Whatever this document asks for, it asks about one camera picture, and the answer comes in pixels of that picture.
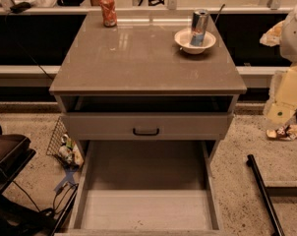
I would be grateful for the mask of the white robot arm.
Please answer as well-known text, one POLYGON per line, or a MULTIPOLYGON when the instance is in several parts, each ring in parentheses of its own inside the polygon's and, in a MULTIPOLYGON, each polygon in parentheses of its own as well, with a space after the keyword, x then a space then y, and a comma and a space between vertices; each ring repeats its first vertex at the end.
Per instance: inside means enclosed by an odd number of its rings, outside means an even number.
POLYGON ((283 58, 297 63, 297 5, 283 22, 280 37, 280 54, 283 58))

